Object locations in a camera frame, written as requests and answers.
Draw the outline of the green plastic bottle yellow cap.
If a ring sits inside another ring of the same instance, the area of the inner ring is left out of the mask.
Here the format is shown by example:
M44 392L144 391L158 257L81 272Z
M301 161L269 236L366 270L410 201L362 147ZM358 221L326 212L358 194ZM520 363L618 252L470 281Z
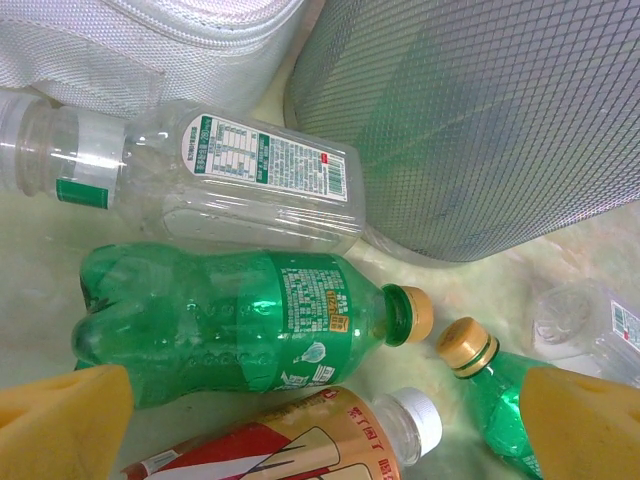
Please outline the green plastic bottle yellow cap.
M377 286L326 253L116 244L89 253L79 280L78 364L124 367L139 408L337 384L377 348L420 342L434 323L423 290Z
M505 463L542 480L519 399L527 372L547 364L503 351L499 340L471 317L451 323L438 338L436 351L466 385L470 415L488 447Z

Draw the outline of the clear plastic trash bin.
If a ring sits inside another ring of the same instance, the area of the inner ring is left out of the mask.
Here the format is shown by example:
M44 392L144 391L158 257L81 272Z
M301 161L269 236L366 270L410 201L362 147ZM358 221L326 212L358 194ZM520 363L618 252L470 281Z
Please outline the clear plastic trash bin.
M284 119L358 150L369 244L488 257L640 200L640 0L325 0Z

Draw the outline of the white mesh storage box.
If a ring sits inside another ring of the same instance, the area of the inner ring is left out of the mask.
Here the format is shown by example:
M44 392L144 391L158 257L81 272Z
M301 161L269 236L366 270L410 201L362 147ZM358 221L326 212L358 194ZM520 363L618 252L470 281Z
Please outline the white mesh storage box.
M311 0L0 0L0 88L121 118L172 100L248 113Z

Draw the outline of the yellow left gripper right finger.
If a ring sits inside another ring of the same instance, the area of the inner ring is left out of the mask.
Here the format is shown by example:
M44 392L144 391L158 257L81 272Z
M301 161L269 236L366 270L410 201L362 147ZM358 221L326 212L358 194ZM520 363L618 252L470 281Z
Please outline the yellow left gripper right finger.
M640 389L535 367L521 416L544 480L640 480Z

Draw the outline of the red label bottle white cap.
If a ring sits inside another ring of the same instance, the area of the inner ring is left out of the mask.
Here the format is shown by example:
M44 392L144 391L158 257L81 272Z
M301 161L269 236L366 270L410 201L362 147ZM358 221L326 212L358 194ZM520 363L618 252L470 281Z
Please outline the red label bottle white cap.
M135 462L119 480L402 480L442 433L420 390L368 402L329 387Z

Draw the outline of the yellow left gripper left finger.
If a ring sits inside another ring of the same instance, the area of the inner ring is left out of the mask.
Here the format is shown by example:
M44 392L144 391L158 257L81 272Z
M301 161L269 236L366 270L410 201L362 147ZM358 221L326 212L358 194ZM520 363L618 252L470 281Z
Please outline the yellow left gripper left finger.
M132 413L116 365L0 390L0 480L107 480Z

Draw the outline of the clear bottle green white label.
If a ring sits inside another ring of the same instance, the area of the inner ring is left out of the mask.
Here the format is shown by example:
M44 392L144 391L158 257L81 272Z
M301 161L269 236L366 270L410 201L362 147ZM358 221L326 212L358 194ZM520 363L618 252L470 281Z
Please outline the clear bottle green white label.
M640 291L570 282L535 294L526 319L528 356L640 389Z
M342 254L366 223L354 148L185 100L126 120L0 90L3 190L183 245Z

